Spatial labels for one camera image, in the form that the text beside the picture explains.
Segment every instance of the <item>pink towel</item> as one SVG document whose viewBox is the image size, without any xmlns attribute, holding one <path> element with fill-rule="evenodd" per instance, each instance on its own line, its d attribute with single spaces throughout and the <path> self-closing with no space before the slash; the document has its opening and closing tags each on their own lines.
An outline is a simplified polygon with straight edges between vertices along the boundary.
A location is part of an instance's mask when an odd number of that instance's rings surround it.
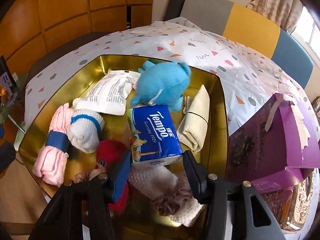
<svg viewBox="0 0 320 240">
<path fill-rule="evenodd" d="M 53 130 L 66 134 L 73 113 L 74 110 L 69 108 L 69 103 L 59 106 L 52 117 L 49 132 Z M 63 183 L 67 158 L 67 153 L 53 146 L 44 146 L 39 151 L 32 172 L 37 177 L 43 177 L 44 182 L 60 187 Z"/>
</svg>

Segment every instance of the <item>blue cushion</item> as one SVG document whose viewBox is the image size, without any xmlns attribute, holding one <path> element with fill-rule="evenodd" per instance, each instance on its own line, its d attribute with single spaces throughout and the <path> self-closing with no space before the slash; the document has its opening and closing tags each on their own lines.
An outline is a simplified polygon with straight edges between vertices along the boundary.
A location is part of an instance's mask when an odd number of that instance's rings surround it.
<svg viewBox="0 0 320 240">
<path fill-rule="evenodd" d="M 282 29 L 271 59 L 303 89 L 306 87 L 312 73 L 313 62 L 303 47 Z"/>
</svg>

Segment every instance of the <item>starfish decoration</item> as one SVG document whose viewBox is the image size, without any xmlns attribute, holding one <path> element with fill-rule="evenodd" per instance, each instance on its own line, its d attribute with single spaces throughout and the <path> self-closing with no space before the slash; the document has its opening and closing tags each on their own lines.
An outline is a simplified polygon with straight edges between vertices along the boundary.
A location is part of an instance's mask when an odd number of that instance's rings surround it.
<svg viewBox="0 0 320 240">
<path fill-rule="evenodd" d="M 260 13 L 262 13 L 262 14 L 266 13 L 267 16 L 269 16 L 269 12 L 270 12 L 271 8 L 267 7 L 267 1 L 264 1 L 263 5 L 262 4 L 258 4 L 258 7 L 261 8 Z"/>
</svg>

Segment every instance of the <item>blue band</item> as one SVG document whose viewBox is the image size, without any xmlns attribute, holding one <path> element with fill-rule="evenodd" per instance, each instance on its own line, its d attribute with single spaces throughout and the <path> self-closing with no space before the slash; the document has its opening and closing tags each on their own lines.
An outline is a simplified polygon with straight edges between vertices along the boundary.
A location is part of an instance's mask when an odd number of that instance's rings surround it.
<svg viewBox="0 0 320 240">
<path fill-rule="evenodd" d="M 89 116 L 87 114 L 79 114 L 74 117 L 71 117 L 71 123 L 74 123 L 75 121 L 77 121 L 78 119 L 81 119 L 81 118 L 88 119 L 91 122 L 93 122 L 94 126 L 97 128 L 98 133 L 101 133 L 101 127 L 100 127 L 100 124 L 98 123 L 98 121 L 95 118 L 93 118 L 92 116 Z"/>
<path fill-rule="evenodd" d="M 45 146 L 52 146 L 63 152 L 67 152 L 69 147 L 68 136 L 65 133 L 55 132 L 54 130 L 51 130 L 47 137 Z"/>
</svg>

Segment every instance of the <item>patterned tablecloth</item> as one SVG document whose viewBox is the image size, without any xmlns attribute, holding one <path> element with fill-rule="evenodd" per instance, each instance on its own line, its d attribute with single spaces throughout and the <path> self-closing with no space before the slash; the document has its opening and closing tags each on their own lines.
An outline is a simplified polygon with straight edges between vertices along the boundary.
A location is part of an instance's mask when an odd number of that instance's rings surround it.
<svg viewBox="0 0 320 240">
<path fill-rule="evenodd" d="M 291 95 L 305 104 L 317 139 L 320 138 L 320 127 L 305 91 L 278 65 L 242 44 L 202 31 L 182 17 L 108 34 L 50 64 L 26 87 L 26 129 L 61 85 L 86 63 L 102 54 L 140 55 L 185 61 L 190 66 L 218 75 L 225 94 L 229 134 L 249 120 L 273 93 Z M 298 234 L 286 235 L 287 239 L 302 239 L 308 231 L 306 228 L 314 219 L 319 198 L 318 172 L 315 188 L 312 209 L 305 227 Z"/>
</svg>

